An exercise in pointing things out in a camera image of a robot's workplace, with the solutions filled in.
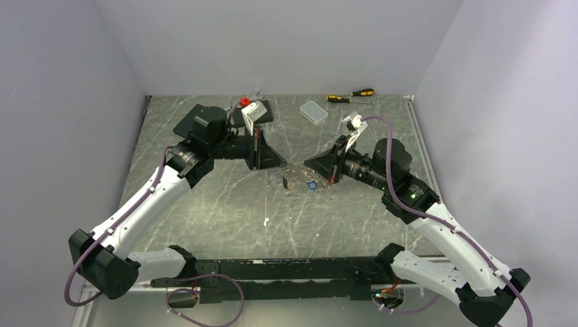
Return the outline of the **large metal keyring with rings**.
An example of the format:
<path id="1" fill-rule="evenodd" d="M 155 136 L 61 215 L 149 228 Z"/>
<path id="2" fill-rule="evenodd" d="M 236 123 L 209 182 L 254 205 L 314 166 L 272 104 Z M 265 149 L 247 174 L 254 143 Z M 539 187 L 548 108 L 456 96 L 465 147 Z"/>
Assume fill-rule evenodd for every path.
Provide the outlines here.
<path id="1" fill-rule="evenodd" d="M 303 192 L 326 192 L 332 184 L 311 168 L 289 163 L 282 169 L 282 186 L 285 196 L 293 196 Z"/>

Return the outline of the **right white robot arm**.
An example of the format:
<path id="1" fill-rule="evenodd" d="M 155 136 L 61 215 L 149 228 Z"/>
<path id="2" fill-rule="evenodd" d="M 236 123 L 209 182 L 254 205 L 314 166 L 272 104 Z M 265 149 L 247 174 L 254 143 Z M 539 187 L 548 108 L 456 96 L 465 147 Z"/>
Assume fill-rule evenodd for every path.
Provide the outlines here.
<path id="1" fill-rule="evenodd" d="M 331 184 L 348 176 L 383 192 L 388 212 L 430 240 L 452 269 L 422 259 L 391 243 L 376 256 L 376 275 L 418 283 L 445 297 L 476 326 L 497 326 L 530 281 L 522 268 L 492 256 L 449 213 L 440 196 L 410 172 L 412 156 L 397 139 L 379 140 L 373 155 L 362 154 L 340 136 L 327 151 L 304 161 Z"/>

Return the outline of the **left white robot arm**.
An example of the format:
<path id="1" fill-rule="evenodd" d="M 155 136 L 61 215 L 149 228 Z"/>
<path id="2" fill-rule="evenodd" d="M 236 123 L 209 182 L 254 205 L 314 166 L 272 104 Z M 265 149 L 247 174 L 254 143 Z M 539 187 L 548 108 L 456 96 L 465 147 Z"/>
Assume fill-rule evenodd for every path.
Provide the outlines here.
<path id="1" fill-rule="evenodd" d="M 166 209 L 213 170 L 217 160 L 241 159 L 250 170 L 284 167 L 286 160 L 264 137 L 262 124 L 272 119 L 268 106 L 259 101 L 229 110 L 194 106 L 173 129 L 181 141 L 163 151 L 147 182 L 103 223 L 70 236 L 72 274 L 111 300 L 142 281 L 168 278 L 189 285 L 197 273 L 190 252 L 177 245 L 137 252 L 136 243 Z"/>

